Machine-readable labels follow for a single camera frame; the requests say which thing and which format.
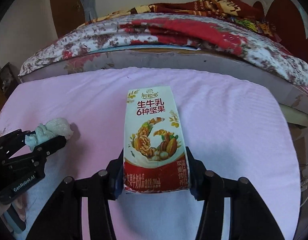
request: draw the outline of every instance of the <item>pink fabric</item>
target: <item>pink fabric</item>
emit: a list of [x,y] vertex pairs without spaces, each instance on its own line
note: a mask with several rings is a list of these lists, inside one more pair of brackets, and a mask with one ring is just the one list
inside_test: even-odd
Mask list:
[[[127,91],[158,85],[170,85],[194,157],[222,177],[249,178],[285,239],[292,240],[300,202],[296,153],[278,103],[266,88],[251,82],[194,70],[138,68],[27,82],[5,104],[0,135],[34,130],[40,122],[64,117],[75,132],[64,148],[66,173],[89,177],[122,150]],[[47,165],[55,163],[48,159]],[[50,180],[47,174],[41,185]],[[202,205],[182,191],[122,195],[110,201],[110,210],[117,239],[189,240],[195,238]],[[82,213],[88,239],[86,205]]]

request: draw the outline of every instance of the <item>white tissue paper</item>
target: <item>white tissue paper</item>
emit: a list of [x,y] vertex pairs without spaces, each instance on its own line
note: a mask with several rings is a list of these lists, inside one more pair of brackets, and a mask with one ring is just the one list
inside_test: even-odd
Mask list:
[[35,146],[58,135],[64,136],[67,140],[73,135],[70,124],[65,118],[53,119],[47,122],[46,125],[40,123],[39,126],[35,128],[35,134],[25,135],[25,144],[33,151]]

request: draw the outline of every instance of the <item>metal screw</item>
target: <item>metal screw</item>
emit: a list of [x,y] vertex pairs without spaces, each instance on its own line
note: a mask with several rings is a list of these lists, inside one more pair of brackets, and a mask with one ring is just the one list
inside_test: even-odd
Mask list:
[[106,176],[106,175],[107,175],[107,170],[100,170],[100,171],[98,172],[98,175],[101,176],[101,177]]
[[240,180],[241,183],[244,183],[244,184],[249,183],[248,178],[245,178],[245,177],[241,177],[239,180]]
[[64,182],[65,182],[66,184],[69,184],[72,180],[73,180],[72,177],[66,177],[66,178],[64,179]]
[[214,172],[213,171],[205,171],[205,175],[207,177],[214,177]]

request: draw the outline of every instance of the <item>floral bedding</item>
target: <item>floral bedding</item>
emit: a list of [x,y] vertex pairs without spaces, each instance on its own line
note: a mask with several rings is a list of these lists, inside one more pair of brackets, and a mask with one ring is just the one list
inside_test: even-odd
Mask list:
[[227,52],[308,88],[308,64],[279,43],[219,19],[167,13],[134,14],[80,26],[26,60],[19,76],[102,49],[142,44]]

